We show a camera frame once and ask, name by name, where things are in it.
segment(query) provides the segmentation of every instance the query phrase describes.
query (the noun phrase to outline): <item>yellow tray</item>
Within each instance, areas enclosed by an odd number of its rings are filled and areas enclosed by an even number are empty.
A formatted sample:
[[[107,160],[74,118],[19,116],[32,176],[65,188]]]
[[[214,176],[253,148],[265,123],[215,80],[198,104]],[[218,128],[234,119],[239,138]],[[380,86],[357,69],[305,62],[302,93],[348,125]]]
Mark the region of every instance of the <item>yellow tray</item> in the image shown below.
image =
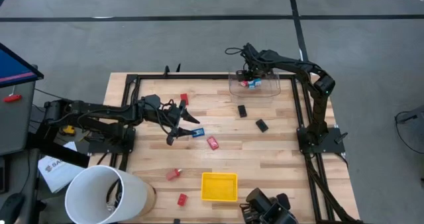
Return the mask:
[[[237,174],[202,173],[201,199],[203,201],[237,201]]]

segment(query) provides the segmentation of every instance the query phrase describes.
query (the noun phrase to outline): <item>white cylinder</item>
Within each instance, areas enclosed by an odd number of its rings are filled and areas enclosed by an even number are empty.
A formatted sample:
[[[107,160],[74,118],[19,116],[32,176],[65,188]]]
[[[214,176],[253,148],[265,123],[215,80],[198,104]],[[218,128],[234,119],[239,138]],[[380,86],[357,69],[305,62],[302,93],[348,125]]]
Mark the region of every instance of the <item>white cylinder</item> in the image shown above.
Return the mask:
[[[121,202],[110,212],[106,195],[112,184],[122,184]],[[66,191],[65,208],[70,219],[77,224],[103,224],[124,221],[135,217],[147,199],[147,184],[137,176],[118,169],[97,165],[80,172]]]

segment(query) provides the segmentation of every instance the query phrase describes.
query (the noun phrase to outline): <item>wooden tabletop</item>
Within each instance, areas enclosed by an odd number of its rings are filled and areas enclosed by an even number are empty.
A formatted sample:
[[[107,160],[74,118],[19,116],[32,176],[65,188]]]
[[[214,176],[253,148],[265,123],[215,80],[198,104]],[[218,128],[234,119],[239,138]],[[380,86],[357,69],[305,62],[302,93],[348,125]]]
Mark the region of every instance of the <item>wooden tabletop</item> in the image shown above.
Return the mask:
[[[106,105],[120,106],[126,73],[112,73],[105,95]],[[248,116],[239,117],[236,103],[231,101],[228,80],[142,80],[140,96],[157,94],[162,103],[187,93],[190,114],[200,125],[180,122],[185,129],[205,129],[204,137],[181,137],[172,146],[155,123],[143,122],[136,127],[134,151],[129,156],[127,172],[152,185],[158,199],[154,209],[129,223],[244,223],[239,204],[260,188],[268,197],[288,195],[291,212],[300,223],[314,223],[311,194],[303,155],[298,150],[295,130],[298,127],[289,80],[280,80],[281,94],[262,107],[246,105]],[[304,120],[305,103],[299,88]],[[263,119],[269,129],[261,133],[255,121]],[[331,102],[327,106],[326,122],[335,124]],[[206,138],[213,135],[219,149],[211,150]],[[100,154],[92,156],[95,165]],[[359,218],[346,164],[334,154],[323,154],[329,188],[347,213]],[[102,164],[108,165],[109,157]],[[181,168],[182,175],[172,182],[165,174]],[[201,201],[201,174],[228,172],[238,174],[238,201],[222,203]],[[321,213],[325,219],[323,196],[319,192]],[[185,207],[177,205],[179,195],[188,196]]]

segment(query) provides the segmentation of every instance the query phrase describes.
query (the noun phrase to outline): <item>monitor screen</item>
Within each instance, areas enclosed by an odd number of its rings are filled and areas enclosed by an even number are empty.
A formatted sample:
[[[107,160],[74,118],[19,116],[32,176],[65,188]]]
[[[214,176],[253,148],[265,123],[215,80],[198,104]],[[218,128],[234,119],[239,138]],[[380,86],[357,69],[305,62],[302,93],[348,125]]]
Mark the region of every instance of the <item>monitor screen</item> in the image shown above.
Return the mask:
[[[42,79],[43,75],[0,44],[0,87]]]

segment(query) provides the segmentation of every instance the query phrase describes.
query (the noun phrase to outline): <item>floor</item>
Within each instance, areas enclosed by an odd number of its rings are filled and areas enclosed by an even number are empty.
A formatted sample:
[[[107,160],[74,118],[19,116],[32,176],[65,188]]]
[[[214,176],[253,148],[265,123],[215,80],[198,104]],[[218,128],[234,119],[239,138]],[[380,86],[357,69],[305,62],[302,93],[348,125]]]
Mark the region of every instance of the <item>floor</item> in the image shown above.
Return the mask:
[[[339,127],[349,133],[345,146],[361,218],[369,223],[422,223],[424,160],[400,141],[394,115],[424,104],[424,0],[0,4],[0,41],[38,64],[45,79],[37,88],[86,102],[103,101],[111,72],[160,72],[164,66],[175,70],[179,63],[185,72],[222,72],[242,65],[239,56],[223,53],[228,47],[250,42],[292,58],[300,57],[300,47],[303,58],[318,63],[336,80],[331,99]],[[143,21],[151,16],[251,14],[281,16],[255,21]],[[36,93],[34,103],[42,106],[50,99]],[[422,152],[423,125],[413,121],[399,126],[405,140]],[[62,205],[63,195],[51,202]],[[63,209],[46,212],[42,221],[67,221]]]

